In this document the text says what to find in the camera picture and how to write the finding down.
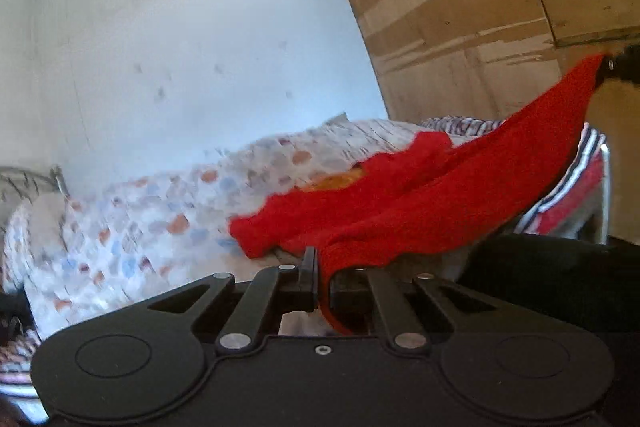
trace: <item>bed headboard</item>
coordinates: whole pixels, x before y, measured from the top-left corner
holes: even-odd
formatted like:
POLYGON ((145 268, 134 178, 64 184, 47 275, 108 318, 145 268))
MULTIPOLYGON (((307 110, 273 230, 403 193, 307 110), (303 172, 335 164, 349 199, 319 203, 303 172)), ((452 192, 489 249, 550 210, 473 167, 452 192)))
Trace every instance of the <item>bed headboard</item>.
POLYGON ((7 221, 22 200, 33 203, 39 195, 51 192, 69 196, 60 167, 54 166, 47 176, 21 167, 0 166, 0 239, 7 221))

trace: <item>plywood partition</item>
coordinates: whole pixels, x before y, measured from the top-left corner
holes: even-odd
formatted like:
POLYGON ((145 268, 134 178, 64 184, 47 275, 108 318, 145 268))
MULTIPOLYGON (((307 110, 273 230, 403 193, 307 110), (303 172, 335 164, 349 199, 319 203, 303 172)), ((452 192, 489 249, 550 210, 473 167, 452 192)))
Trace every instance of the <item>plywood partition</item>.
MULTIPOLYGON (((584 54, 625 44, 556 48, 540 0, 350 3, 395 120, 448 114, 505 118, 555 84, 584 54)), ((640 159, 640 93, 610 86, 596 96, 589 118, 612 142, 612 233, 640 242, 640 177, 630 168, 640 159)))

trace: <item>white wall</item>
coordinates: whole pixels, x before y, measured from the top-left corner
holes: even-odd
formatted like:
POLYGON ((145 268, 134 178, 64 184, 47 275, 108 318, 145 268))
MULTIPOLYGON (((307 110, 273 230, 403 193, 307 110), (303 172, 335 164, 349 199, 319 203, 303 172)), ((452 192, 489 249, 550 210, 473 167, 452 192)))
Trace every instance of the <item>white wall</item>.
POLYGON ((0 0, 0 165, 45 169, 44 141, 34 85, 33 0, 0 0))
POLYGON ((36 34, 72 191, 386 115, 347 0, 39 0, 36 34))

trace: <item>red cloth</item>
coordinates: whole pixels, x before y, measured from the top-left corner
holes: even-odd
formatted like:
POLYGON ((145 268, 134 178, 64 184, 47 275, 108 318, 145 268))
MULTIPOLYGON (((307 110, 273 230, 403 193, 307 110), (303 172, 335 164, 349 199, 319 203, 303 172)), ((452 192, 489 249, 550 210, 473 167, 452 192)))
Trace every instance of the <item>red cloth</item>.
POLYGON ((401 253, 468 245, 527 210, 575 155, 601 55, 585 58, 495 131, 456 149, 419 133, 409 149, 361 163, 366 176, 340 190, 270 196, 230 233, 247 256, 280 246, 319 249, 323 282, 350 266, 384 266, 401 253))

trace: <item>bed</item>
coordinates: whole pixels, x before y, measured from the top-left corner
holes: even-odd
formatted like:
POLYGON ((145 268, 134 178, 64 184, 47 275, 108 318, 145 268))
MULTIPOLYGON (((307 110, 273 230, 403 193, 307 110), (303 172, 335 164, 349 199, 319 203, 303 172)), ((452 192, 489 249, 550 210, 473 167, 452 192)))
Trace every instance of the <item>bed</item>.
MULTIPOLYGON (((341 119, 258 140, 215 165, 162 172, 82 197, 69 195, 58 168, 48 175, 0 168, 2 288, 10 300, 26 296, 34 319, 20 323, 0 349, 0 393, 29 422, 44 421, 29 376, 41 339, 210 273, 251 280, 263 267, 280 264, 285 253, 248 259, 226 227, 230 217, 260 209, 269 194, 344 172, 378 152, 402 150, 418 132, 442 130, 458 146, 498 125, 453 117, 421 126, 341 119)), ((604 243, 609 192, 605 137, 585 124, 561 182, 514 216, 509 228, 574 237, 596 222, 591 240, 604 243)), ((466 258, 455 253, 442 259, 436 271, 455 279, 466 258)), ((11 321, 7 317, 7 327, 11 321)), ((294 330, 283 333, 300 333, 294 330)))

